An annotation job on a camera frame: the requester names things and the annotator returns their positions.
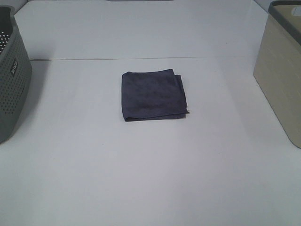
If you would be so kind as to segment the grey perforated plastic basket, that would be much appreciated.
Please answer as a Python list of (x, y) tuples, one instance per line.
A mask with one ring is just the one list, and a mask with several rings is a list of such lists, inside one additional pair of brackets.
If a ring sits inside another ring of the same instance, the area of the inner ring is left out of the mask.
[(8, 140), (20, 117), (32, 77), (12, 6), (0, 7), (0, 142)]

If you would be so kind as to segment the dark blue towel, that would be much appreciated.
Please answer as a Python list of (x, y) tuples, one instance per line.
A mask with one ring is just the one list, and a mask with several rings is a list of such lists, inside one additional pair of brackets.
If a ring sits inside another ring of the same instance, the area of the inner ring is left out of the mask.
[(182, 78), (172, 69), (124, 73), (121, 107), (125, 121), (180, 119), (189, 113)]

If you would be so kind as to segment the beige plastic basket grey rim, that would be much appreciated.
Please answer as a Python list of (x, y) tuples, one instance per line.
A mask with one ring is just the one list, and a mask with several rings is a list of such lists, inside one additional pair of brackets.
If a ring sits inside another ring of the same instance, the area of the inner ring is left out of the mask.
[(275, 0), (253, 75), (288, 139), (301, 146), (301, 2)]

